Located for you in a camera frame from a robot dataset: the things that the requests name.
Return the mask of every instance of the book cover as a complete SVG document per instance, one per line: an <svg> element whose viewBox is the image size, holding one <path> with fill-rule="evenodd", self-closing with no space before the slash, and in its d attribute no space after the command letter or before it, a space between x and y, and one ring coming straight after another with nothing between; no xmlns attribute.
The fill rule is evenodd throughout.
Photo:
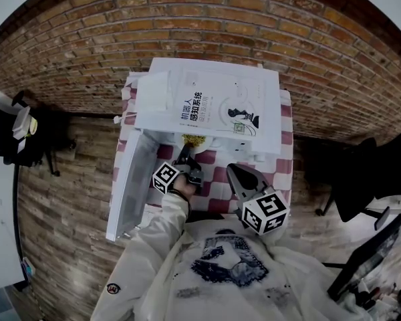
<svg viewBox="0 0 401 321"><path fill-rule="evenodd" d="M237 138L262 135L262 81L197 70L183 70L181 78L174 97L180 125L209 128L223 136L230 132Z"/></svg>

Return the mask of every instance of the table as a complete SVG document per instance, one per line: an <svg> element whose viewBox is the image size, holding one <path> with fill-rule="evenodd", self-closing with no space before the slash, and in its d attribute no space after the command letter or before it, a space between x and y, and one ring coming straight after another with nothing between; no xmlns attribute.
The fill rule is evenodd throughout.
<svg viewBox="0 0 401 321"><path fill-rule="evenodd" d="M116 157L113 171L113 189L120 168L120 162L125 150L126 141L131 128L135 123L133 111L136 98L136 83L141 75L147 73L130 73L122 89L122 120ZM280 90L281 94L281 154L268 155L261 163L241 163L261 171L277 190L281 190L288 203L291 202L291 183L293 178L293 119L291 112L291 98L289 92ZM176 146L161 145L158 150L156 167L163 161L173 161L177 158L180 149ZM231 193L227 182L226 166L233 163L232 158L223 151L206 150L197 154L194 158L201 165L205 173L204 187L200 195L195 195L191 200L194 210L208 211L213 213L232 213L236 208L236 198ZM162 193L153 188L150 183L147 203L160 206Z"/></svg>

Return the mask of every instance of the open door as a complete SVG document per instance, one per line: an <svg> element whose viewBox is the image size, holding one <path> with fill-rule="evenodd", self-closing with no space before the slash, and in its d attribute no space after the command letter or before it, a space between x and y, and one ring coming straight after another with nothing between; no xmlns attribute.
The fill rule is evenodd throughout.
<svg viewBox="0 0 401 321"><path fill-rule="evenodd" d="M141 222L158 147L142 130L130 131L110 203L107 239L115 241Z"/></svg>

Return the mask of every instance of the desk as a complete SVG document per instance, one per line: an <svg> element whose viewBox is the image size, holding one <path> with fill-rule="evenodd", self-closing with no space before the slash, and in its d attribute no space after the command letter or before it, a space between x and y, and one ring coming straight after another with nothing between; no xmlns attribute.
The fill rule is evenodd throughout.
<svg viewBox="0 0 401 321"><path fill-rule="evenodd" d="M136 81L143 73L131 73L122 89L122 115L131 113L133 104L130 99L136 98ZM265 174L275 189L282 191L288 202L291 201L291 183L293 178L293 119L291 113L291 98L289 92L281 90L281 154L271 156L262 163L248 164ZM135 116L123 117L116 157L114 160L113 189L118 177L120 163L125 150L126 141L135 123ZM176 159L180 150L175 146L162 145L158 150L158 167L163 161ZM214 213L232 213L236 207L236 198L232 196L227 182L226 166L232 162L228 154L221 151L207 150L195 156L205 172L204 189L198 196L192 198L192 208ZM150 184L147 203L160 206L162 194Z"/></svg>

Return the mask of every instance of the yellow food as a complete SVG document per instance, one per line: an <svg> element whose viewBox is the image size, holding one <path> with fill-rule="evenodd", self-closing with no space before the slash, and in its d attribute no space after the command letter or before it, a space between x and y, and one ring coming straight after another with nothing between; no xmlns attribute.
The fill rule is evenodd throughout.
<svg viewBox="0 0 401 321"><path fill-rule="evenodd" d="M198 147L205 141L205 136L192 136L191 134L183 134L184 145L192 144L192 147Z"/></svg>

